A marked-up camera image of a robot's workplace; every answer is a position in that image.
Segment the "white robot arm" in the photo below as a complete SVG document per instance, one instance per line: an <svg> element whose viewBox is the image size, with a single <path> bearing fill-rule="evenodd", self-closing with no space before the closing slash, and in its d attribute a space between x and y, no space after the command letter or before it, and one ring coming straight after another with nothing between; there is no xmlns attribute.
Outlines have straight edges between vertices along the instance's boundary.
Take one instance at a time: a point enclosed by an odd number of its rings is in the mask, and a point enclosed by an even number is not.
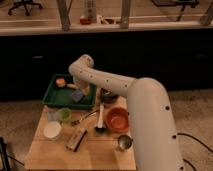
<svg viewBox="0 0 213 171"><path fill-rule="evenodd" d="M184 171L164 86L153 78L137 79L96 70L93 66L94 60L82 55L68 71L81 88L91 83L126 99L137 171Z"/></svg>

